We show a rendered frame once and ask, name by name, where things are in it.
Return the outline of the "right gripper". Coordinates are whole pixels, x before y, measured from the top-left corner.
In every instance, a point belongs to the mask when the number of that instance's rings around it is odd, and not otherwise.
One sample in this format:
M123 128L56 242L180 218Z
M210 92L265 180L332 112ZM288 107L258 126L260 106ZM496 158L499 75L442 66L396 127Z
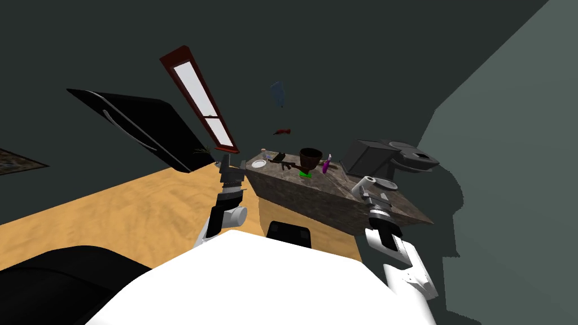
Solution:
M379 196L371 195L364 186L360 186L359 196L362 201L365 201L365 205L369 209L369 218L391 218L392 205L385 193L381 193Z

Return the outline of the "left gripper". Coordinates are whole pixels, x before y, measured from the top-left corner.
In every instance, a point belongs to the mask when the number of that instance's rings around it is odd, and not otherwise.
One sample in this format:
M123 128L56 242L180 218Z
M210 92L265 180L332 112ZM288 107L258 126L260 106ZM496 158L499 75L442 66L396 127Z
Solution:
M220 182L223 184L223 194L243 191L242 182L246 175L245 161L240 162L240 168L232 167L230 166L230 154L224 154L219 172L221 174Z

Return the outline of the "white paper towel roll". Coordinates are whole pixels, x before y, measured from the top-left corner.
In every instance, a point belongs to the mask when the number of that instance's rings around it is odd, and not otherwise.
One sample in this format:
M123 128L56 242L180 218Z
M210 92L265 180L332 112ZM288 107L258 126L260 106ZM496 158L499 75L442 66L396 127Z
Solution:
M373 185L375 185L376 180L373 177L365 176L351 189L352 195L360 197L360 188L363 187L365 191L368 191Z

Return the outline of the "dark grey box appliance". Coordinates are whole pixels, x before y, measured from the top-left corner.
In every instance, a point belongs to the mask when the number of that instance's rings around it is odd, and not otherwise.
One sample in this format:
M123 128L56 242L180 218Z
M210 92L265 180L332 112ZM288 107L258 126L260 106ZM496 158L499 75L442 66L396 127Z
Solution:
M377 141L356 139L340 163L345 174L357 177L374 175L400 149Z

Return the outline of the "black spray gun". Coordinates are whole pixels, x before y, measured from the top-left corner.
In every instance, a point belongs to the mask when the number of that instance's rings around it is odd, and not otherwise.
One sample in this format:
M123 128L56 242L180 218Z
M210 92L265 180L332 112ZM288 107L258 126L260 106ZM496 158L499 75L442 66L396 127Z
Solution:
M301 166L298 166L295 162L284 161L285 157L286 157L286 154L280 152L273 159L269 159L269 162L280 164L283 170L285 170L286 168L288 170L295 168L295 169L299 169L300 171L302 171L303 168Z

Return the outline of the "grey coffee machine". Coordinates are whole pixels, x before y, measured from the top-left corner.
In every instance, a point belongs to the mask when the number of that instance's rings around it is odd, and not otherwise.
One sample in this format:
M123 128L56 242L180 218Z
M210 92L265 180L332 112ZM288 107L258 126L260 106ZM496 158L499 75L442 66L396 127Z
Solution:
M435 158L410 144L391 141L388 145L397 149L389 161L395 169L410 173L422 173L430 172L440 165L440 162Z

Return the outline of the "red framed window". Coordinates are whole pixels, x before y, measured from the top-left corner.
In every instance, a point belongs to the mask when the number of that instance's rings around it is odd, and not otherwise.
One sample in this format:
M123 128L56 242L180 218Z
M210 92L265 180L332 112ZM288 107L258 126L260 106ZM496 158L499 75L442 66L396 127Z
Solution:
M238 154L238 146L227 128L226 122L189 47L180 46L162 56L160 61L211 136L216 149Z

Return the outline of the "dark brown pot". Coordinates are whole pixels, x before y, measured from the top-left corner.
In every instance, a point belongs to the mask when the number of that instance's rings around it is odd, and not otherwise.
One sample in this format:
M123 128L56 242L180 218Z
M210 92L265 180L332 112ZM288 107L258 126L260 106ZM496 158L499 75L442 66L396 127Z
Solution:
M302 148L299 152L300 170L303 174L309 175L321 161L322 152L315 148Z

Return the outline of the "black refrigerator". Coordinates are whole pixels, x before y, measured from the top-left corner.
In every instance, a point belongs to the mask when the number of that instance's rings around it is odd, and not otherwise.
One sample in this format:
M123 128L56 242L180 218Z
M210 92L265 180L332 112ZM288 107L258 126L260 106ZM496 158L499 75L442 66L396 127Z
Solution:
M160 99L68 89L171 168L191 173L215 160L176 110Z

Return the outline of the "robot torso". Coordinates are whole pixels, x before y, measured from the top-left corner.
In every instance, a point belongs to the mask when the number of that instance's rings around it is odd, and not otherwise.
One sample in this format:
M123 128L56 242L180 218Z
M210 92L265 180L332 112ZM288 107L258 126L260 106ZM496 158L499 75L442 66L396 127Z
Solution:
M436 325L390 270L230 230L132 280L87 325Z

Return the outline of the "dark framed wall picture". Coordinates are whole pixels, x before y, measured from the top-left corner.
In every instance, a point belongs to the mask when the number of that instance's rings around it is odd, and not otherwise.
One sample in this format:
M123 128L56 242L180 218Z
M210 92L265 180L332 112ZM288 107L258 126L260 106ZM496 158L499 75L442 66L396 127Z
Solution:
M0 175L46 167L48 167L48 165L0 148Z

